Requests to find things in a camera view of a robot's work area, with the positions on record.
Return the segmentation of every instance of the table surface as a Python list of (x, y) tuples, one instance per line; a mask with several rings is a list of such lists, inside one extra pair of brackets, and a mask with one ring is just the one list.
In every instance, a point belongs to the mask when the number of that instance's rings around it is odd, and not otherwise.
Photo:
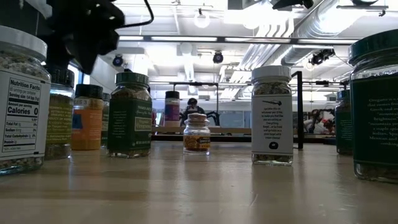
[(352, 157), (306, 144), (292, 167), (252, 165), (250, 144), (184, 156), (153, 142), (149, 158), (73, 152), (0, 177), (2, 223), (398, 223), (398, 185), (358, 180)]

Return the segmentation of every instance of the glass jar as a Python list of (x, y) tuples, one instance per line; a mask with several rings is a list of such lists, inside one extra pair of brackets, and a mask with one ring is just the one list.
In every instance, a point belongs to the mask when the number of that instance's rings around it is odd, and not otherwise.
[(166, 91), (164, 102), (164, 126), (180, 126), (180, 93), (177, 91)]
[(252, 161), (291, 166), (293, 109), (290, 68), (265, 66), (252, 71)]
[(351, 120), (351, 101), (349, 90), (337, 93), (336, 114), (336, 150), (341, 155), (353, 154), (353, 124)]
[(0, 26), (0, 175), (43, 164), (50, 74), (41, 66), (47, 45), (20, 30)]
[(45, 68), (51, 74), (51, 91), (44, 159), (64, 159), (70, 155), (75, 74), (68, 69)]
[(103, 93), (102, 100), (104, 101), (104, 108), (102, 110), (101, 148), (106, 149), (108, 145), (109, 101), (111, 100), (111, 95)]
[(398, 183), (398, 30), (349, 48), (354, 171), (359, 179)]
[(109, 107), (108, 156), (135, 158), (150, 153), (152, 97), (148, 76), (116, 74)]
[(73, 101), (72, 150), (101, 148), (103, 88), (97, 85), (76, 85)]
[(183, 145), (185, 154), (208, 155), (211, 132), (207, 116), (200, 113), (188, 114), (185, 121)]

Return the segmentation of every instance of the white lid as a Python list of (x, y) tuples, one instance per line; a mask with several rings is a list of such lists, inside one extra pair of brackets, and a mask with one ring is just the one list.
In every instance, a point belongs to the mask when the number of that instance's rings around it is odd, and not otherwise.
[(281, 65), (269, 65), (259, 67), (251, 72), (252, 82), (259, 78), (266, 78), (270, 80), (291, 81), (290, 68)]
[(47, 56), (47, 44), (43, 40), (17, 29), (0, 26), (0, 42), (31, 50), (40, 61)]

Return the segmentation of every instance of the green lid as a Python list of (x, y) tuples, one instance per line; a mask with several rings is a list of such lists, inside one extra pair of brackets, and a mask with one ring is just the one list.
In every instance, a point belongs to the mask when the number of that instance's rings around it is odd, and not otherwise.
[(385, 50), (398, 49), (398, 29), (381, 32), (355, 42), (349, 47), (349, 63), (356, 65), (364, 57)]
[(143, 75), (135, 72), (121, 72), (116, 74), (116, 84), (122, 83), (137, 83), (148, 86), (149, 78), (147, 75)]
[(337, 93), (337, 100), (349, 99), (349, 90), (341, 90)]

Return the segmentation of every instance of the nutrition facts label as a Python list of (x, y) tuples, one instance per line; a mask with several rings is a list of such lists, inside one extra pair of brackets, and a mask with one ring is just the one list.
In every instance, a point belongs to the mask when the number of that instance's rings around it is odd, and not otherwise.
[(34, 151), (42, 84), (9, 79), (2, 152)]

